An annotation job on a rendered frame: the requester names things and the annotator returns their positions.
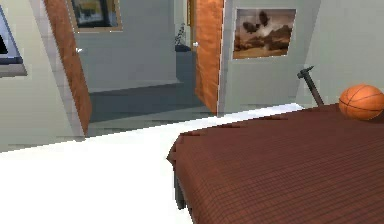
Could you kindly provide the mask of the orange basketball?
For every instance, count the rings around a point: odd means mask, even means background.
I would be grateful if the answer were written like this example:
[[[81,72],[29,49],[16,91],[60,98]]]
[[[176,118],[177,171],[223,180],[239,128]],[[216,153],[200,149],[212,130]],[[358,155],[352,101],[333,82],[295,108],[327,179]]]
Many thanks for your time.
[[[351,86],[341,93],[339,109],[348,118],[371,120],[384,111],[384,93],[368,84]]]

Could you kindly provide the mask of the bed with brown cover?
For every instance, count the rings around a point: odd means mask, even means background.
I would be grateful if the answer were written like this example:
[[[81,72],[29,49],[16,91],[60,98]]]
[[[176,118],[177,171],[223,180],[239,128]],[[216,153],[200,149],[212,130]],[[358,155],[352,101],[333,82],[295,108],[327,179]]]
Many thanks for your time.
[[[384,115],[328,105],[198,129],[167,159],[193,224],[384,224]]]

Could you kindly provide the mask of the white house plant dark pot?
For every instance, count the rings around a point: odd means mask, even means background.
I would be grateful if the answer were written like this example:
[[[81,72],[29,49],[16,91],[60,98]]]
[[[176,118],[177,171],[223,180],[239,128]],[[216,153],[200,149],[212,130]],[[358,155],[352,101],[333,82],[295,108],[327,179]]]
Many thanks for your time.
[[[188,47],[185,43],[182,42],[184,37],[185,37],[185,24],[182,23],[174,39],[176,52],[188,52],[191,50],[190,47]]]

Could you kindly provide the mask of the orange wooden room door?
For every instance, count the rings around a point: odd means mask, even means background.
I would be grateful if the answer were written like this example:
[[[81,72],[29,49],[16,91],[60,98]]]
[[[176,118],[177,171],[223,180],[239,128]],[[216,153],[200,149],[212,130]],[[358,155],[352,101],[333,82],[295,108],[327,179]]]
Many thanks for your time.
[[[195,93],[214,114],[218,113],[224,0],[195,0]]]
[[[66,0],[43,0],[64,67],[81,129],[88,133],[92,104],[86,85]]]

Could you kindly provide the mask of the black television set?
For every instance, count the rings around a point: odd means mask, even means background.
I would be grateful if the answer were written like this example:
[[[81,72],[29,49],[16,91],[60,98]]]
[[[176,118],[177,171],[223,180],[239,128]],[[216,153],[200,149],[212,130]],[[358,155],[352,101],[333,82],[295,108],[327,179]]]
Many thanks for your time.
[[[26,75],[23,58],[0,5],[0,78]]]

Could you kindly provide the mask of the brown framed landscape picture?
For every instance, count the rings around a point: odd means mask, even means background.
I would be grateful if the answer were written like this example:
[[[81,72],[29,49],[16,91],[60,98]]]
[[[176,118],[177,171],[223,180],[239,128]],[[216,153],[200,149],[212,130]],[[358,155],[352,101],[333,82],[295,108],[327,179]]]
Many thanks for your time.
[[[295,9],[237,8],[233,59],[287,55],[295,17]]]

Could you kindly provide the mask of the wood framed dark picture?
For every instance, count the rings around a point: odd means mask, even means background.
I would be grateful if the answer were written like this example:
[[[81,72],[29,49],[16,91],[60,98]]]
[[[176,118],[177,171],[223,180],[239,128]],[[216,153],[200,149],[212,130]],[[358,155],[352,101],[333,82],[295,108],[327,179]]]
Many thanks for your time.
[[[122,32],[120,0],[66,0],[75,33]]]

